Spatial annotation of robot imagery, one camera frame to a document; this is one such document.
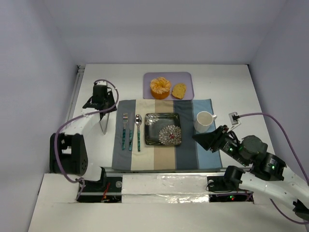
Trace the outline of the orange bundt cake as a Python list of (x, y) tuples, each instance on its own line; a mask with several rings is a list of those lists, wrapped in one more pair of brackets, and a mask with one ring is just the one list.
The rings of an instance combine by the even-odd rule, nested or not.
[(157, 100), (163, 100), (170, 95), (171, 82), (164, 77), (158, 77), (150, 82), (151, 95)]

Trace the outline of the yellow bread slice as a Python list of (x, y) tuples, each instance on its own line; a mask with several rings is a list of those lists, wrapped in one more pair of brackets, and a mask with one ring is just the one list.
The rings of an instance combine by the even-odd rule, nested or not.
[(172, 90), (172, 96), (177, 99), (183, 99), (186, 93), (186, 85), (184, 83), (178, 83)]

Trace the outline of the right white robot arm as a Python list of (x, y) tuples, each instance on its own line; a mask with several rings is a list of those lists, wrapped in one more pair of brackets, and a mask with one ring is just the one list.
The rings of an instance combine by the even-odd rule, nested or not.
[(287, 164), (268, 152), (268, 145), (258, 137), (249, 135), (239, 140), (224, 125), (213, 132), (193, 135), (205, 150), (222, 151), (242, 167), (230, 165), (224, 175), (208, 179), (206, 190), (222, 195), (233, 191), (262, 193), (271, 202), (281, 202), (302, 219), (309, 222), (309, 185), (296, 175)]

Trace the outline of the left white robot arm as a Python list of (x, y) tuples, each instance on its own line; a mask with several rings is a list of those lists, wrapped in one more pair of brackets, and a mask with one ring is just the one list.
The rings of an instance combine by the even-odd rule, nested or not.
[(49, 169), (72, 183), (80, 183), (88, 168), (85, 138), (102, 119), (117, 110), (119, 92), (107, 80), (97, 80), (92, 96), (82, 106), (81, 114), (67, 121), (50, 137)]

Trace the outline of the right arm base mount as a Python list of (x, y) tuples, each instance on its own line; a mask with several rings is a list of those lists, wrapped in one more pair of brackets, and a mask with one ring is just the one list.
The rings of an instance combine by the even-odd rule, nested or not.
[(241, 189), (241, 177), (245, 171), (236, 166), (228, 166), (224, 175), (210, 176), (207, 178), (206, 190), (210, 203), (227, 202), (252, 202), (253, 192)]

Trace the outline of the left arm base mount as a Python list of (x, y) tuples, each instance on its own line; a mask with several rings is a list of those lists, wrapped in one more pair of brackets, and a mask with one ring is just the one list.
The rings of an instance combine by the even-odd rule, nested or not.
[(122, 202), (121, 175), (109, 175), (101, 167), (101, 175), (98, 181), (85, 181), (85, 187), (79, 187), (77, 202), (79, 203), (121, 203)]

